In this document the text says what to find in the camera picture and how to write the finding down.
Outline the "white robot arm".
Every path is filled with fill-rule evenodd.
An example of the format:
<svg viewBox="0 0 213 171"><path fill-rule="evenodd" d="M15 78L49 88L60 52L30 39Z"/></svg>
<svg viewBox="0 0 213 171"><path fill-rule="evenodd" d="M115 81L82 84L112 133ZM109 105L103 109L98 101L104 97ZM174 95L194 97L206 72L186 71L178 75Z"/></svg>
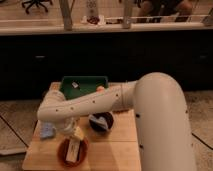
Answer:
<svg viewBox="0 0 213 171"><path fill-rule="evenodd" d="M51 90L37 117L70 134L73 117L127 109L135 115L142 171L197 171L186 99L168 74L152 72L71 100Z"/></svg>

